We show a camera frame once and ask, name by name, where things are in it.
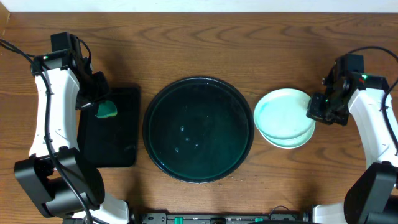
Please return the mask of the mint green plate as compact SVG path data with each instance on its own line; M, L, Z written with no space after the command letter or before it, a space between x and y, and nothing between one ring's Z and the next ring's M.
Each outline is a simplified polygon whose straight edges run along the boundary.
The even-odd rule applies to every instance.
M292 139L276 139L266 136L265 134L262 134L262 137L273 146L282 149L294 149L306 144L313 136L314 131L315 126L311 127L306 133L302 134L301 136Z
M303 91L282 88L263 96L254 109L254 123L267 137L288 140L304 135L315 127L308 118L310 96Z

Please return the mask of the green scouring sponge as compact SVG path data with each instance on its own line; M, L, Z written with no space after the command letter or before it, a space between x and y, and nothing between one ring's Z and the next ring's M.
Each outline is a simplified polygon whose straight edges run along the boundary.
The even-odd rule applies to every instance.
M106 119L110 117L115 117L118 114L116 105L110 101L106 100L99 104L96 117L99 119Z

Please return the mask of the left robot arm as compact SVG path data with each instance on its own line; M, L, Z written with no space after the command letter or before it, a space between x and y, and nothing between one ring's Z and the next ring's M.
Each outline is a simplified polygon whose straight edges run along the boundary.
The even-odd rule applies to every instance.
M14 174L45 218L66 223L129 223L127 202L106 193L99 170L80 152L75 104L77 75L51 55L34 59L39 101L34 141L28 159Z

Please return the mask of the mint green plate front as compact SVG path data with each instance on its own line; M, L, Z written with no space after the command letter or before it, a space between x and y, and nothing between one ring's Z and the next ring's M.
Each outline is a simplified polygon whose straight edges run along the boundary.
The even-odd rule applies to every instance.
M282 149L294 149L306 144L313 136L314 131L315 126L311 127L306 133L302 134L301 136L292 139L276 139L266 136L265 134L262 134L262 137L273 146Z

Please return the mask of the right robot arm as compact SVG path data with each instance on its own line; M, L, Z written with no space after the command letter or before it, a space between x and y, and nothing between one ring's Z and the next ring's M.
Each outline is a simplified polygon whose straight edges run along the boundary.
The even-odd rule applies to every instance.
M317 205L314 223L397 223L397 121L384 77L350 72L323 79L325 93L312 96L307 117L346 125L353 117L361 138L366 170L343 202Z

